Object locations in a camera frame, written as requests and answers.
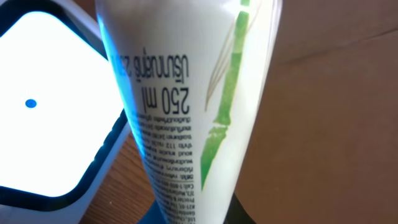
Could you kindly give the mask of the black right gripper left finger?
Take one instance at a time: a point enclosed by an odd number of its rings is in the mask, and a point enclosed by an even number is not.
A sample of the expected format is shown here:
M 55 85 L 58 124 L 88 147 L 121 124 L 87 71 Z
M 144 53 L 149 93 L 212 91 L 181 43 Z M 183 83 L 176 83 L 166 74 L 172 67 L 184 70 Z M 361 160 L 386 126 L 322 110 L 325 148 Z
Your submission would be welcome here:
M 138 221 L 137 224 L 166 224 L 159 204 L 154 201 L 146 214 Z

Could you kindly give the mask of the white tube gold cap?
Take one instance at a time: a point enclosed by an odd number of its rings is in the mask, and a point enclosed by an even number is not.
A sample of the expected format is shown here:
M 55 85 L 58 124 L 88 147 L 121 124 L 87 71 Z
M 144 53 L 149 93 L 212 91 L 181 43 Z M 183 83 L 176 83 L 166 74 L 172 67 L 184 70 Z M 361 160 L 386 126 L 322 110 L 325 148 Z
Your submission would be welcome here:
M 96 12 L 167 223 L 223 223 L 275 44 L 275 0 L 108 0 Z

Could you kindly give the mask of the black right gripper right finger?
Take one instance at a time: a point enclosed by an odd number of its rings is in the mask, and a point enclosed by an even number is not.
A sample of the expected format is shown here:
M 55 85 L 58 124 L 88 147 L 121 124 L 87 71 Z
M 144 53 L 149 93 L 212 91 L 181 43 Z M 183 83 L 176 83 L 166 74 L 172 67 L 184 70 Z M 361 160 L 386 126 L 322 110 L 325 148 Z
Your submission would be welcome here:
M 245 211 L 237 196 L 233 194 L 223 224 L 256 224 L 256 222 Z

